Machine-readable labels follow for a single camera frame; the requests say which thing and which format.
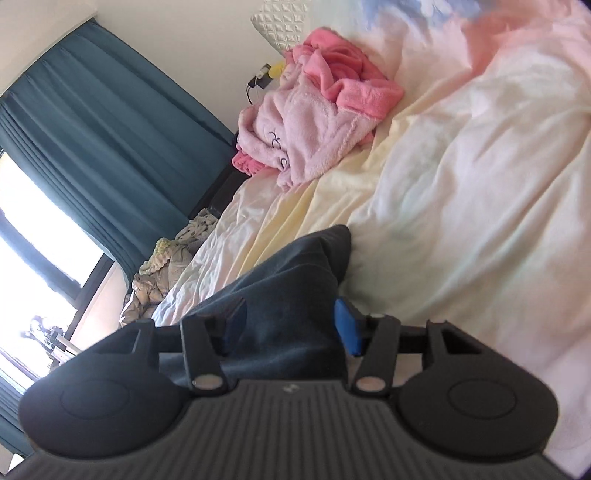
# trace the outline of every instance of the white bed sheet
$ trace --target white bed sheet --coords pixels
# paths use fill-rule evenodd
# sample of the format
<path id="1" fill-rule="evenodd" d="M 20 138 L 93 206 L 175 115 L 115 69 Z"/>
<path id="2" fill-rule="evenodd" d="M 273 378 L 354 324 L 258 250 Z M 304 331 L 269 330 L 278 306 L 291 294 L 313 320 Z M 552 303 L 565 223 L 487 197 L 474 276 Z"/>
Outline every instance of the white bed sheet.
<path id="1" fill-rule="evenodd" d="M 155 319 L 177 322 L 288 241 L 346 223 L 342 293 L 410 325 L 447 319 L 545 381 L 560 404 L 546 452 L 580 475 L 591 463 L 591 14 L 548 0 L 486 21 L 425 41 L 385 16 L 361 41 L 407 97 L 372 149 L 289 193 L 268 171 L 247 181 Z"/>

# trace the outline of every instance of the metal pin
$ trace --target metal pin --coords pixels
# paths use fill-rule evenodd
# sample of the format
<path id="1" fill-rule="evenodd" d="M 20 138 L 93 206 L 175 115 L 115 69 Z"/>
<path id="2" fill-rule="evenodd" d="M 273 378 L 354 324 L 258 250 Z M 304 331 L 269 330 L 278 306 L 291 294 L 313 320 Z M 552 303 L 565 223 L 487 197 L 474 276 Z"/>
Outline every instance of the metal pin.
<path id="1" fill-rule="evenodd" d="M 386 387 L 386 382 L 379 377 L 362 377 L 355 383 L 358 389 L 368 393 L 381 392 Z"/>
<path id="2" fill-rule="evenodd" d="M 223 385 L 222 377 L 206 374 L 193 378 L 193 386 L 199 390 L 216 390 Z"/>

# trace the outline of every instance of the sunlight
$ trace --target sunlight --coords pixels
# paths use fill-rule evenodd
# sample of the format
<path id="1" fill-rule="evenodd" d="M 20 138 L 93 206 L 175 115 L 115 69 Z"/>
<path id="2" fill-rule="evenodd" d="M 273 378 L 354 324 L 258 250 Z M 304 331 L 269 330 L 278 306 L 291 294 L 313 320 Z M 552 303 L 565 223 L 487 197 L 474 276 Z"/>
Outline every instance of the sunlight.
<path id="1" fill-rule="evenodd" d="M 84 285 L 103 252 L 6 154 L 0 157 L 0 208 L 48 260 Z M 20 332 L 28 329 L 35 315 L 44 318 L 46 327 L 65 331 L 76 310 L 2 238 L 0 261 L 0 347 L 42 377 L 49 372 L 51 359 L 41 345 L 22 338 Z"/>

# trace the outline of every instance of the window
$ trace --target window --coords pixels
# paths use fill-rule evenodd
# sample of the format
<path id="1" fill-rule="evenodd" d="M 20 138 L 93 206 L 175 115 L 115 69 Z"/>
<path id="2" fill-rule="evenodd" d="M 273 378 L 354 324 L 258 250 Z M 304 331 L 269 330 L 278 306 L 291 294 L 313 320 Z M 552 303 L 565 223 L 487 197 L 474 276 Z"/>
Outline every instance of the window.
<path id="1" fill-rule="evenodd" d="M 71 337 L 113 262 L 6 153 L 0 155 L 0 261 L 0 369 L 27 388 L 53 362 L 41 343 L 23 337 L 31 319 Z"/>

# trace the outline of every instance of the wall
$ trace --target wall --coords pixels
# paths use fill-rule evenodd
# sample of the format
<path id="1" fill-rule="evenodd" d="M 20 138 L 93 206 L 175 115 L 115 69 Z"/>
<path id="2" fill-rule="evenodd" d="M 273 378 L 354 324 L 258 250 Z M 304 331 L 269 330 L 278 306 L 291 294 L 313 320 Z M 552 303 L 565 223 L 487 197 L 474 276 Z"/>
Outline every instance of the wall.
<path id="1" fill-rule="evenodd" d="M 84 350 L 116 331 L 126 293 L 123 271 L 114 264 L 88 305 L 71 342 Z"/>
<path id="2" fill-rule="evenodd" d="M 0 0 L 0 95 L 94 14 L 83 0 Z"/>
<path id="3" fill-rule="evenodd" d="M 6 475 L 10 468 L 10 462 L 12 462 L 12 453 L 6 450 L 0 445 L 0 473 Z"/>
<path id="4" fill-rule="evenodd" d="M 231 131 L 246 83 L 280 55 L 250 22 L 264 0 L 93 0 L 97 21 L 193 95 Z"/>

